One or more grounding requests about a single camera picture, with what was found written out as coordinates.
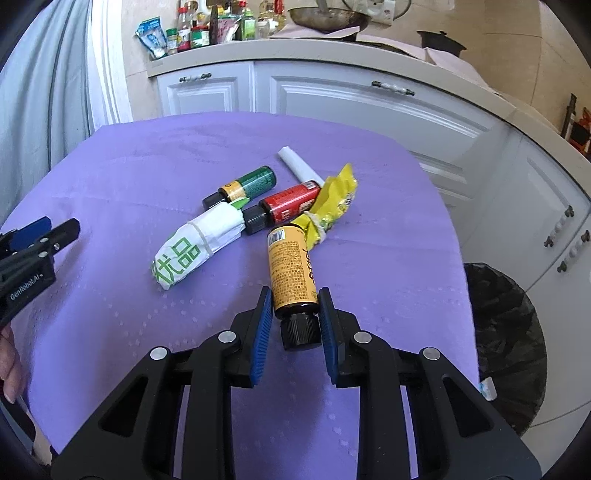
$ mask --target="red bottle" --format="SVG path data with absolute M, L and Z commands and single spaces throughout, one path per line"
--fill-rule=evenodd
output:
M 177 32 L 177 50 L 189 50 L 191 48 L 191 19 L 187 13 L 186 7 L 181 7 L 178 9 Z
M 258 205 L 242 211 L 246 233 L 252 235 L 309 210 L 319 193 L 320 186 L 310 180 L 262 199 Z

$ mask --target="small package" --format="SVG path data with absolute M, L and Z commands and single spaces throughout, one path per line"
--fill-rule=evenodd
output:
M 228 43 L 240 27 L 240 15 L 224 14 L 217 19 L 217 43 Z
M 135 34 L 146 47 L 154 60 L 166 55 L 166 36 L 160 26 L 160 17 L 150 18 L 139 24 Z
M 180 282 L 215 252 L 240 238 L 245 229 L 241 208 L 247 198 L 218 203 L 185 223 L 166 240 L 152 262 L 152 275 L 164 290 Z
M 324 241 L 326 232 L 349 209 L 355 190 L 357 180 L 351 164 L 347 163 L 336 177 L 326 179 L 310 211 L 292 221 L 304 230 L 308 251 Z

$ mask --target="green bottle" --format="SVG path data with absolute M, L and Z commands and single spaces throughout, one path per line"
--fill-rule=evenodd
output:
M 256 20 L 252 10 L 246 8 L 244 10 L 244 17 L 242 18 L 242 39 L 243 40 L 254 40 L 255 39 L 255 25 Z

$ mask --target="white cabinet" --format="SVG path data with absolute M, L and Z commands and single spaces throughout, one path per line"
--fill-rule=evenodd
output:
M 241 61 L 158 76 L 164 115 L 254 111 L 253 63 Z
M 465 155 L 491 132 L 502 145 L 509 131 L 500 120 L 435 88 L 368 69 L 310 61 L 260 61 L 256 111 L 304 116 L 365 128 L 409 150 L 438 188 L 458 222 L 486 181 L 492 151 Z M 415 92 L 400 95 L 382 82 Z
M 489 264 L 527 290 L 573 239 L 589 212 L 589 200 L 527 137 L 504 172 L 495 180 L 496 194 L 487 202 L 480 224 L 463 243 L 462 256 L 466 262 Z M 565 215 L 569 206 L 574 216 Z M 557 223 L 554 246 L 545 247 Z
M 586 230 L 591 231 L 591 218 L 527 293 L 544 332 L 548 358 L 546 393 L 534 424 L 591 400 L 591 359 L 587 356 L 591 342 L 591 242 L 582 244 L 566 271 L 557 271 Z
M 591 411 L 591 404 L 535 427 L 530 427 L 521 440 L 535 455 L 542 473 L 546 473 L 573 441 Z

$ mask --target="condiment bottle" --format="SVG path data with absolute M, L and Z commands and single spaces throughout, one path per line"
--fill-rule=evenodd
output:
M 243 210 L 246 233 L 252 235 L 297 217 L 310 209 L 319 193 L 320 186 L 315 181 L 307 181 L 269 195 L 258 205 Z
M 254 40 L 256 33 L 256 20 L 251 9 L 246 7 L 242 18 L 242 40 Z
M 232 202 L 242 197 L 253 199 L 271 190 L 276 183 L 275 172 L 265 165 L 226 183 L 216 193 L 205 197 L 203 206 L 210 209 L 220 202 Z
M 306 236 L 288 223 L 267 237 L 271 290 L 275 316 L 281 322 L 285 350 L 306 350 L 320 345 L 320 308 Z
M 191 29 L 191 48 L 209 45 L 209 30 L 205 25 L 197 25 Z
M 169 28 L 166 31 L 166 53 L 173 55 L 178 52 L 178 32 L 176 28 Z
M 178 9 L 178 51 L 185 51 L 191 48 L 191 20 L 187 13 L 187 7 Z
M 275 12 L 273 15 L 273 20 L 275 21 L 275 31 L 279 32 L 283 27 L 285 27 L 285 23 L 287 22 L 283 0 L 275 0 L 273 10 Z
M 234 33 L 234 40 L 242 40 L 242 26 L 244 24 L 244 14 L 246 13 L 246 0 L 232 0 L 232 13 L 240 15 L 240 23 L 236 33 Z

